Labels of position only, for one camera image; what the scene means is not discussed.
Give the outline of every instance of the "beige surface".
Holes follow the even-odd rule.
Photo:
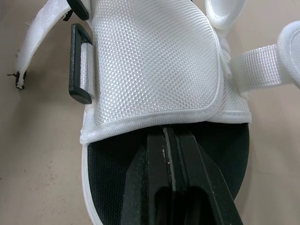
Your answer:
[[[46,0],[0,0],[0,224],[90,225],[81,186],[83,106],[68,95],[70,22],[59,22],[15,89],[15,54]],[[203,9],[204,0],[197,0]],[[274,44],[300,20],[298,0],[249,0],[228,36],[233,55]],[[236,199],[246,225],[300,221],[300,90],[249,95],[251,149]]]

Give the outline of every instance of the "white mesh strap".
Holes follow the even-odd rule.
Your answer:
[[[17,87],[22,89],[24,83],[24,73],[30,64],[30,61],[40,46],[48,32],[57,23],[57,21],[68,11],[70,6],[67,0],[48,0],[45,6],[39,11],[32,22],[26,38],[23,42],[16,64],[16,72],[20,73]]]
[[[271,45],[232,59],[231,70],[240,93],[292,83],[280,72],[276,48]]]
[[[95,97],[94,50],[90,43],[81,45],[80,88]]]
[[[281,32],[278,44],[232,59],[231,70],[241,94],[294,83],[300,88],[300,22]]]

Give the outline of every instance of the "black plastic buckle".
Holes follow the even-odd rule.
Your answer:
[[[127,171],[121,224],[242,225],[222,173],[188,131],[165,127]]]
[[[87,31],[80,24],[73,24],[71,31],[69,93],[76,101],[88,105],[92,103],[90,94],[80,88],[81,44],[84,42],[92,45],[92,40]]]
[[[89,13],[80,0],[67,0],[74,13],[83,21],[89,19]]]

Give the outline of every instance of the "white midsole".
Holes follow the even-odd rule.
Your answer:
[[[98,213],[95,209],[92,195],[90,193],[90,182],[89,182],[89,171],[88,171],[88,146],[82,146],[82,167],[81,167],[81,176],[82,176],[82,189],[83,196],[86,208],[90,215],[90,219],[93,225],[103,225],[101,222]]]

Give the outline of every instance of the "white plastic loop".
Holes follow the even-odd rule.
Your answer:
[[[205,0],[207,18],[211,25],[226,33],[239,17],[247,0]]]
[[[287,25],[277,42],[279,67],[300,89],[300,21]]]

